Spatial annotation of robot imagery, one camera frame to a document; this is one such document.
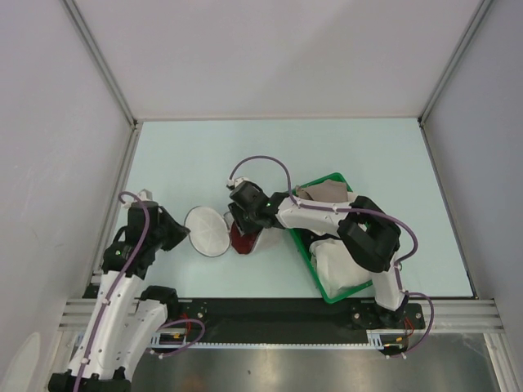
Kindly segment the dark red bra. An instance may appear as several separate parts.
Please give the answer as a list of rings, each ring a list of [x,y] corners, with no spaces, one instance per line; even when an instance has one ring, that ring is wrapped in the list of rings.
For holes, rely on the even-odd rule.
[[[261,230],[250,234],[241,234],[235,222],[230,227],[230,245],[240,255],[248,255],[253,252]]]

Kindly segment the white mesh laundry bag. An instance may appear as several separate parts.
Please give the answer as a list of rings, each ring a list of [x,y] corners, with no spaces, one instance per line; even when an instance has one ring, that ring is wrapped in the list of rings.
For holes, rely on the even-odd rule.
[[[185,226],[190,229],[190,243],[199,254],[219,257],[230,249],[234,250],[230,245],[230,227],[233,222],[230,212],[221,215],[210,207],[198,206],[188,212]],[[279,229],[262,229],[249,255],[275,248],[282,238],[283,232]]]

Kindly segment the beige bra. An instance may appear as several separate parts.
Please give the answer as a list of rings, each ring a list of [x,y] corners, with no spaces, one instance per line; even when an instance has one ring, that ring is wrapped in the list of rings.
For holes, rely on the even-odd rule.
[[[297,187],[299,198],[322,203],[344,203],[348,201],[346,184],[334,180],[325,180],[319,184]]]

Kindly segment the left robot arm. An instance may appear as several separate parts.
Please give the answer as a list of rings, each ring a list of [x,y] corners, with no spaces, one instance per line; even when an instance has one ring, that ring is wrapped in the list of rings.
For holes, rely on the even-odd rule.
[[[105,249],[96,303],[76,354],[64,372],[51,375],[50,391],[129,391],[152,335],[181,316],[177,292],[144,285],[159,251],[169,252],[189,234],[152,200],[135,199],[127,223]]]

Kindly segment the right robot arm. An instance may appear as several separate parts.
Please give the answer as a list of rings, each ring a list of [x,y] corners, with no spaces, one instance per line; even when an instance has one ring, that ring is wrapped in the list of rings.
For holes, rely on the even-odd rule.
[[[352,260],[370,272],[378,321],[397,327],[406,318],[408,299],[399,288],[394,266],[400,249],[400,228],[369,198],[351,203],[323,203],[291,192],[267,196],[257,184],[229,180],[232,215],[241,229],[307,229],[342,241]]]

